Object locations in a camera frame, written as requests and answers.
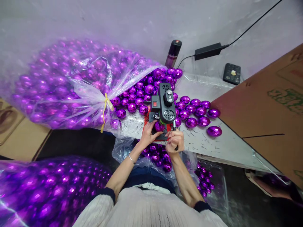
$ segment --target floor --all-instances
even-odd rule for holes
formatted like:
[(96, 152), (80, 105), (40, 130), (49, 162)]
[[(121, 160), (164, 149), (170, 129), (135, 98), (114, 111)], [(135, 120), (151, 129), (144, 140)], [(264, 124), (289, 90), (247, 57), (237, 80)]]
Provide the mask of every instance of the floor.
[[(82, 155), (107, 164), (112, 171), (119, 163), (111, 156), (115, 137), (101, 134), (95, 129), (80, 131), (53, 131), (38, 160), (69, 154)], [(252, 184), (245, 176), (244, 169), (219, 164), (225, 172), (229, 213), (217, 213), (222, 220), (232, 227), (263, 226), (301, 226), (303, 222), (298, 209), (290, 201), (270, 198)]]

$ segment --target silver bracelet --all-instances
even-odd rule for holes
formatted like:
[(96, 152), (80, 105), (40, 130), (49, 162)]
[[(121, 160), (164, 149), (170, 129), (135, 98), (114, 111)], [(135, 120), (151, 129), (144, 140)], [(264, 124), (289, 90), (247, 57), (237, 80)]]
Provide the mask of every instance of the silver bracelet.
[(135, 165), (136, 163), (133, 161), (133, 159), (130, 157), (130, 155), (128, 154), (129, 158), (131, 159), (131, 161), (133, 162), (133, 164)]

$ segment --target yellow ribbon tie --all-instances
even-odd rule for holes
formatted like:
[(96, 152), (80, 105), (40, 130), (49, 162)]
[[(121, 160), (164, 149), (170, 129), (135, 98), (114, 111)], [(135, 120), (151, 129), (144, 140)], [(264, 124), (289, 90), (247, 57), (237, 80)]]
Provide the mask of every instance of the yellow ribbon tie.
[(105, 105), (104, 105), (104, 110), (103, 110), (103, 114), (102, 114), (103, 125), (101, 126), (101, 133), (103, 133), (103, 129), (104, 129), (104, 125), (105, 125), (104, 112), (106, 110), (106, 104), (109, 106), (111, 111), (114, 111), (114, 106), (111, 103), (111, 101), (107, 98), (107, 93), (105, 93)]

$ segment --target table surface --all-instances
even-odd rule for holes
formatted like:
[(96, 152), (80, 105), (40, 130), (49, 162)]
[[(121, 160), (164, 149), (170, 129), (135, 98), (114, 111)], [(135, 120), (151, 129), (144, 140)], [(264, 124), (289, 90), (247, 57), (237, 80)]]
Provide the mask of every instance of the table surface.
[[(226, 83), (219, 78), (186, 74), (177, 82), (175, 92), (179, 95), (179, 98), (187, 95), (191, 99), (198, 98), (211, 102), (233, 87), (234, 85)], [(179, 130), (184, 133), (185, 149), (200, 154), (198, 157), (209, 161), (253, 170), (265, 172), (270, 172), (271, 170), (275, 173), (280, 173), (259, 154), (256, 154), (257, 158), (255, 158), (253, 156), (255, 153), (254, 150), (220, 119), (213, 119), (209, 126), (212, 125), (221, 127), (223, 132), (221, 136), (211, 138), (206, 133), (208, 127), (203, 128), (198, 126), (189, 129), (183, 122)], [(138, 111), (134, 114), (128, 114), (126, 119), (122, 120), (121, 135), (140, 139), (143, 126), (144, 117)]]

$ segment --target clear plastic bag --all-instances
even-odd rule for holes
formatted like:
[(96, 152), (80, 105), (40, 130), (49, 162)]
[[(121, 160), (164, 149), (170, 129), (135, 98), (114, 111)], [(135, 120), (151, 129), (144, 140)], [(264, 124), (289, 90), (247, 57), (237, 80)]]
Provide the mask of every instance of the clear plastic bag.
[[(121, 163), (128, 156), (128, 154), (132, 151), (132, 149), (134, 148), (137, 141), (138, 140), (136, 140), (134, 138), (129, 138), (129, 137), (124, 137), (121, 139), (116, 138), (115, 146), (111, 153), (113, 158), (116, 159), (119, 163)], [(157, 145), (155, 143), (152, 143), (151, 145), (159, 146), (159, 149), (165, 149), (164, 145), (160, 145), (160, 144)], [(180, 156), (181, 156), (186, 168), (188, 169), (190, 175), (192, 176), (195, 184), (198, 186), (199, 179), (198, 179), (197, 175), (194, 173), (195, 169), (197, 168), (197, 162), (198, 162), (196, 154), (193, 152), (189, 152), (189, 151), (183, 151), (180, 153)], [(175, 175), (173, 168), (171, 168), (171, 171), (167, 171), (166, 169), (164, 170), (162, 166), (159, 166), (159, 165), (157, 166), (157, 163), (153, 162), (150, 156), (144, 157), (143, 155), (140, 155), (139, 159), (137, 160), (137, 162), (134, 166), (134, 169), (137, 167), (141, 167), (141, 168), (142, 167), (151, 167), (151, 168), (155, 169), (157, 172), (159, 172), (160, 174), (162, 174), (165, 178), (172, 181), (172, 183), (175, 187), (178, 186), (176, 175)]]
[(26, 74), (7, 72), (0, 81), (0, 96), (32, 122), (52, 129), (98, 127), (105, 122), (106, 131), (118, 134), (119, 121), (110, 102), (105, 108), (105, 94), (109, 100), (119, 96), (158, 67), (119, 45), (59, 40), (25, 66)]
[(0, 161), (0, 226), (72, 226), (110, 177), (80, 156)]

